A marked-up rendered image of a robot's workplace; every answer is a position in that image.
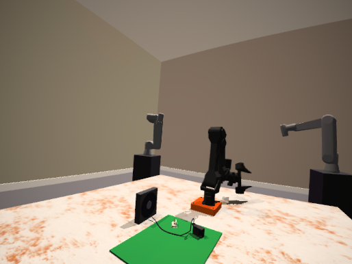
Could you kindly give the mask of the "green circuit board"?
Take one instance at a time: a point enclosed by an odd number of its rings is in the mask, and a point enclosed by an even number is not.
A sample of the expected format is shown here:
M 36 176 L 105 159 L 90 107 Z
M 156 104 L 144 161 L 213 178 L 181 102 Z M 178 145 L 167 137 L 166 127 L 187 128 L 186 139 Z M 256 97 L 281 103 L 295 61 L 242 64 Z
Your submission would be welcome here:
M 126 264 L 205 264 L 223 234 L 202 226 L 205 233 L 199 238 L 192 234 L 193 226 L 190 231 L 191 222 L 169 214 L 157 223 L 111 248 L 110 252 Z

